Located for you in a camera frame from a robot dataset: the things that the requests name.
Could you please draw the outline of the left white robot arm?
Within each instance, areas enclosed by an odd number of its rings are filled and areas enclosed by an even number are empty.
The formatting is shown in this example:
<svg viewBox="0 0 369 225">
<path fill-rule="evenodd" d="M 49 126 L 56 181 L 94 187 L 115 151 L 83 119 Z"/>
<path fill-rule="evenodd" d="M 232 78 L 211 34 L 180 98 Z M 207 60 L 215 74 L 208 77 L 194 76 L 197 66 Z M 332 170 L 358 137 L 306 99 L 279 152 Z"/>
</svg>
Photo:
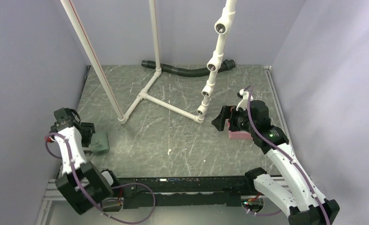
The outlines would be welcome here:
<svg viewBox="0 0 369 225">
<path fill-rule="evenodd" d="M 112 172 L 99 171 L 86 159 L 85 148 L 89 147 L 96 134 L 93 123 L 82 122 L 77 111 L 60 108 L 54 112 L 56 121 L 45 137 L 46 143 L 56 142 L 62 159 L 61 178 L 55 181 L 56 188 L 79 214 L 99 205 L 107 197 L 116 196 L 121 185 Z"/>
</svg>

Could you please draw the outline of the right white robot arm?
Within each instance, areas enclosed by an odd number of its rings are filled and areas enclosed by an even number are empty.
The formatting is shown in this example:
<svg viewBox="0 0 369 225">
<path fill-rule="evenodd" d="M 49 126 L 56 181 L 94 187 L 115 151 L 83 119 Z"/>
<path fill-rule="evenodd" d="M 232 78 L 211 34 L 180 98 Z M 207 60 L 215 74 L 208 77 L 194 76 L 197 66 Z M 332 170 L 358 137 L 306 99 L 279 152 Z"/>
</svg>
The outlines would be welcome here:
<svg viewBox="0 0 369 225">
<path fill-rule="evenodd" d="M 296 158 L 288 137 L 271 122 L 269 109 L 260 100 L 248 101 L 245 109 L 224 105 L 212 125 L 223 131 L 244 131 L 279 170 L 288 189 L 278 184 L 262 168 L 245 173 L 244 189 L 261 193 L 273 202 L 291 225 L 331 225 L 339 210 L 336 200 L 329 200 L 313 183 Z"/>
</svg>

